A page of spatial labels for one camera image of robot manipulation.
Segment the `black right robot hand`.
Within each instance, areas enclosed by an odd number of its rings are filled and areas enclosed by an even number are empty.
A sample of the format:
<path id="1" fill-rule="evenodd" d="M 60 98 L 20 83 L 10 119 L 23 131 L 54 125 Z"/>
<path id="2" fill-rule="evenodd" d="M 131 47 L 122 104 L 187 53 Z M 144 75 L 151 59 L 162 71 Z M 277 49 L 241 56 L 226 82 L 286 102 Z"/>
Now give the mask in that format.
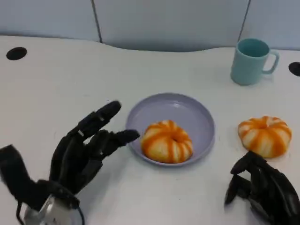
<path id="1" fill-rule="evenodd" d="M 260 155 L 249 151 L 232 167 L 225 206 L 236 196 L 246 199 L 252 211 L 270 225 L 298 225 L 300 199 L 288 178 Z"/>

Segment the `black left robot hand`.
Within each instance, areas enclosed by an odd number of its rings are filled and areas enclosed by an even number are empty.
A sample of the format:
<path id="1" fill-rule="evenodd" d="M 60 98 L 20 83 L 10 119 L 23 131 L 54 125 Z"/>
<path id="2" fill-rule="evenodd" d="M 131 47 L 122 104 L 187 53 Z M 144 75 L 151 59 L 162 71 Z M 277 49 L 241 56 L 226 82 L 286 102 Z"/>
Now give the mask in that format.
<path id="1" fill-rule="evenodd" d="M 87 115 L 61 139 L 51 160 L 51 181 L 78 194 L 95 178 L 106 157 L 140 136 L 136 130 L 115 133 L 102 129 L 120 109 L 119 101 L 104 105 Z"/>

